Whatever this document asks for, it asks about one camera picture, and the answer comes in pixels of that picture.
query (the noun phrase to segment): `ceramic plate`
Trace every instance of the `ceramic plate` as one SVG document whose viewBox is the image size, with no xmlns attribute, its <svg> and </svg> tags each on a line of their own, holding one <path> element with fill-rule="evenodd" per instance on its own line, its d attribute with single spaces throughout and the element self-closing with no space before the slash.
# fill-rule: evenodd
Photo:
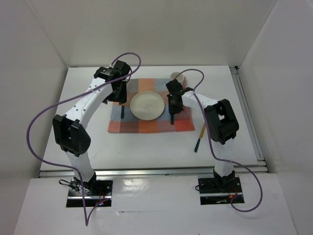
<svg viewBox="0 0 313 235">
<path fill-rule="evenodd" d="M 153 120 L 164 111 L 164 100 L 155 92 L 140 92 L 131 100 L 132 113 L 141 120 Z"/>
</svg>

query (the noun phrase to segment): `checkered towel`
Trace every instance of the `checkered towel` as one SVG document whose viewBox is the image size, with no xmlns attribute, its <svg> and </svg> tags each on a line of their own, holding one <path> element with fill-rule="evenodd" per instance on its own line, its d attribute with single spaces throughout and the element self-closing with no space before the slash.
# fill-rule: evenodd
<svg viewBox="0 0 313 235">
<path fill-rule="evenodd" d="M 127 103 L 125 103 L 124 118 L 121 119 L 121 106 L 113 103 L 111 120 L 109 123 L 109 133 L 159 133 L 171 131 L 194 131 L 190 108 L 184 107 L 184 111 L 175 114 L 174 125 L 171 125 L 171 116 L 168 111 L 168 91 L 165 86 L 170 81 L 169 78 L 140 78 L 131 79 L 127 83 Z M 165 102 L 164 112 L 154 120 L 140 120 L 135 117 L 130 109 L 132 98 L 144 91 L 158 93 Z"/>
</svg>

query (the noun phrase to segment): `white table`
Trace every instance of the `white table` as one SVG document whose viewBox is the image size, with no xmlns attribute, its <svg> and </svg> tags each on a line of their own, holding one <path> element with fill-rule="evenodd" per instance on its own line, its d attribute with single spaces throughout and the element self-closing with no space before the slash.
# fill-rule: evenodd
<svg viewBox="0 0 313 235">
<path fill-rule="evenodd" d="M 198 92 L 213 99 L 228 99 L 238 119 L 240 129 L 234 143 L 234 160 L 246 165 L 257 163 L 248 127 L 237 96 L 228 66 L 176 66 L 141 67 L 134 78 L 169 78 L 171 73 L 188 68 L 204 72 L 205 80 Z M 98 68 L 69 68 L 60 100 L 84 92 Z M 194 87 L 201 78 L 197 72 L 185 73 L 188 86 Z M 58 107 L 57 114 L 63 115 L 76 101 Z M 199 150 L 194 153 L 202 125 L 201 113 L 192 112 L 195 131 L 156 134 L 110 134 L 107 132 L 112 104 L 101 104 L 91 118 L 87 132 L 91 137 L 89 158 L 94 169 L 162 168 L 214 166 L 207 135 L 201 140 Z M 69 160 L 55 143 L 51 130 L 44 159 L 54 163 L 69 164 Z M 61 170 L 62 168 L 42 164 L 41 170 Z"/>
<path fill-rule="evenodd" d="M 296 235 L 276 174 L 257 175 L 263 202 L 249 213 L 201 206 L 196 176 L 114 178 L 112 207 L 96 209 L 88 227 L 82 208 L 65 207 L 68 187 L 58 178 L 31 179 L 14 235 Z M 239 177 L 245 204 L 236 206 L 246 210 L 260 191 L 251 174 Z"/>
</svg>

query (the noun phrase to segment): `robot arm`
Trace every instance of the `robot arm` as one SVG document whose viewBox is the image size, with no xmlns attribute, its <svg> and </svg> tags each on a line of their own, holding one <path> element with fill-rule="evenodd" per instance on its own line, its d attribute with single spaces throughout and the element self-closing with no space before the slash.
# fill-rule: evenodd
<svg viewBox="0 0 313 235">
<path fill-rule="evenodd" d="M 184 89 L 177 80 L 170 81 L 166 84 L 166 87 L 169 91 L 169 113 L 172 124 L 174 124 L 174 115 L 180 113 L 184 106 L 201 112 L 191 88 Z M 216 143 L 218 156 L 221 159 L 231 161 L 233 157 L 233 139 L 239 130 L 239 124 L 230 102 L 227 99 L 218 101 L 202 94 L 196 94 L 204 109 L 211 139 Z M 215 160 L 214 177 L 221 186 L 227 185 L 235 178 L 233 164 Z"/>
<path fill-rule="evenodd" d="M 122 104 L 127 101 L 125 81 L 114 82 L 99 89 L 95 88 L 127 75 L 130 69 L 130 66 L 121 61 L 117 61 L 113 68 L 100 67 L 88 89 L 93 90 L 92 93 L 82 97 L 63 116 L 56 115 L 52 121 L 56 143 L 66 152 L 71 165 L 79 169 L 84 185 L 91 191 L 96 187 L 94 185 L 96 175 L 90 165 L 87 152 L 91 142 L 86 132 L 87 125 L 102 102 L 115 101 Z M 77 172 L 74 177 L 79 182 Z"/>
</svg>

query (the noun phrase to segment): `purple cable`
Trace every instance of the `purple cable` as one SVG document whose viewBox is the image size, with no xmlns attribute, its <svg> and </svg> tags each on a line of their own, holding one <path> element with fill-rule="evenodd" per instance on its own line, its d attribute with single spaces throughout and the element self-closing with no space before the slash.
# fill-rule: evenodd
<svg viewBox="0 0 313 235">
<path fill-rule="evenodd" d="M 60 104 L 64 104 L 64 103 L 70 102 L 70 101 L 72 101 L 72 100 L 75 100 L 75 99 L 77 99 L 77 98 L 80 98 L 80 97 L 83 97 L 83 96 L 85 96 L 85 95 L 88 95 L 88 94 L 92 93 L 93 91 L 98 90 L 98 89 L 101 88 L 101 87 L 104 87 L 104 86 L 106 86 L 106 85 L 108 85 L 108 84 L 111 84 L 111 83 L 113 83 L 113 82 L 117 82 L 117 81 L 123 80 L 123 79 L 125 79 L 126 77 L 131 76 L 132 74 L 134 74 L 134 73 L 140 68 L 140 66 L 141 66 L 141 58 L 140 58 L 140 56 L 137 55 L 136 53 L 133 53 L 133 52 L 126 52 L 126 53 L 123 53 L 123 54 L 119 55 L 115 60 L 113 60 L 112 64 L 113 64 L 116 60 L 118 60 L 119 58 L 121 58 L 121 57 L 124 56 L 124 55 L 134 55 L 134 56 L 136 56 L 136 57 L 138 58 L 138 60 L 139 60 L 138 66 L 137 66 L 137 68 L 136 68 L 133 72 L 131 72 L 131 73 L 125 75 L 125 76 L 119 77 L 119 78 L 117 78 L 117 79 L 114 79 L 114 80 L 112 80 L 112 81 L 106 82 L 106 83 L 104 83 L 104 84 L 102 84 L 102 85 L 100 85 L 100 86 L 94 88 L 93 90 L 89 90 L 89 91 L 87 91 L 87 92 L 85 92 L 85 93 L 82 93 L 82 94 L 79 94 L 79 95 L 77 95 L 77 96 L 75 96 L 75 97 L 72 97 L 72 98 L 69 98 L 69 99 L 60 101 L 60 102 L 58 102 L 58 103 L 55 103 L 55 104 L 52 104 L 52 105 L 46 107 L 45 109 L 41 110 L 41 111 L 31 120 L 31 122 L 30 122 L 30 124 L 29 124 L 29 126 L 28 126 L 28 128 L 27 128 L 27 132 L 26 132 L 26 142 L 27 142 L 27 146 L 28 146 L 30 152 L 34 155 L 34 157 L 37 158 L 39 161 L 41 161 L 41 162 L 43 162 L 43 163 L 46 163 L 46 164 L 49 164 L 49 165 L 66 167 L 66 168 L 69 168 L 69 169 L 72 169 L 72 170 L 77 171 L 78 176 L 79 176 L 79 179 L 80 179 L 80 182 L 82 183 L 82 192 L 84 192 L 84 184 L 83 184 L 83 177 L 82 177 L 81 173 L 79 172 L 79 170 L 78 170 L 77 168 L 75 168 L 75 167 L 70 166 L 70 165 L 63 165 L 63 164 L 51 163 L 51 162 L 48 162 L 48 161 L 42 159 L 41 157 L 39 157 L 39 156 L 35 153 L 35 151 L 33 150 L 32 146 L 31 146 L 31 144 L 30 144 L 30 140 L 29 140 L 30 129 L 31 129 L 32 125 L 34 124 L 34 122 L 36 121 L 36 119 L 39 118 L 44 112 L 48 111 L 49 109 L 52 109 L 53 107 L 58 106 L 58 105 L 60 105 Z M 99 205 L 99 203 L 97 203 L 97 204 L 94 206 L 94 208 L 90 211 L 90 213 L 89 213 L 89 215 L 88 215 L 88 217 L 87 217 L 86 202 L 85 202 L 85 194 L 82 193 L 82 195 L 83 195 L 83 208 L 84 208 L 84 215 L 85 215 L 85 224 L 86 224 L 86 226 L 88 226 L 90 215 L 91 215 L 91 213 L 93 212 L 93 210 Z"/>
<path fill-rule="evenodd" d="M 261 193 L 261 195 L 260 195 L 260 200 L 259 200 L 258 204 L 257 204 L 255 207 L 253 207 L 253 208 L 251 208 L 251 209 L 249 209 L 249 210 L 241 210 L 241 209 L 236 208 L 236 207 L 233 205 L 233 201 L 234 201 L 234 199 L 235 199 L 236 197 L 239 197 L 239 195 L 233 197 L 233 198 L 230 200 L 230 204 L 231 204 L 231 206 L 232 206 L 235 210 L 237 210 L 237 211 L 239 211 L 239 212 L 251 212 L 251 211 L 257 209 L 257 208 L 259 207 L 259 205 L 261 204 L 262 200 L 263 200 L 263 190 L 262 190 L 261 183 L 260 183 L 258 177 L 256 176 L 256 174 L 253 173 L 252 170 L 250 170 L 248 167 L 246 167 L 246 166 L 244 166 L 244 165 L 242 165 L 241 163 L 238 163 L 238 162 L 234 162 L 234 161 L 231 161 L 231 160 L 226 160 L 226 159 L 221 159 L 221 158 L 216 157 L 216 155 L 215 155 L 215 153 L 214 153 L 214 151 L 213 151 L 212 140 L 211 140 L 211 134 L 210 134 L 210 131 L 209 131 L 209 125 L 208 125 L 207 120 L 206 120 L 206 117 L 205 117 L 205 112 L 204 112 L 204 109 L 203 109 L 203 107 L 202 107 L 202 105 L 201 105 L 201 102 L 200 102 L 198 96 L 197 96 L 196 93 L 195 93 L 196 88 L 197 88 L 197 87 L 201 84 L 201 82 L 204 80 L 204 73 L 203 73 L 201 70 L 198 70 L 198 69 L 187 69 L 187 70 L 184 70 L 184 71 L 180 72 L 176 77 L 178 77 L 179 75 L 181 75 L 182 73 L 184 73 L 184 72 L 186 72 L 186 71 L 197 71 L 197 72 L 199 72 L 199 73 L 202 74 L 202 79 L 201 79 L 201 81 L 194 87 L 193 95 L 195 96 L 195 98 L 196 98 L 196 100 L 197 100 L 197 102 L 198 102 L 198 104 L 199 104 L 199 106 L 200 106 L 200 109 L 201 109 L 201 112 L 202 112 L 202 115 L 203 115 L 203 118 L 204 118 L 204 122 L 205 122 L 206 130 L 207 130 L 207 136 L 208 136 L 208 138 L 209 138 L 209 145 L 210 145 L 210 149 L 211 149 L 212 156 L 213 156 L 214 159 L 217 160 L 217 161 L 227 162 L 227 163 L 234 163 L 234 164 L 237 164 L 237 165 L 243 167 L 244 169 L 246 169 L 247 171 L 249 171 L 249 172 L 255 177 L 256 181 L 258 182 L 258 185 L 259 185 L 259 187 L 260 187 L 260 193 Z"/>
</svg>

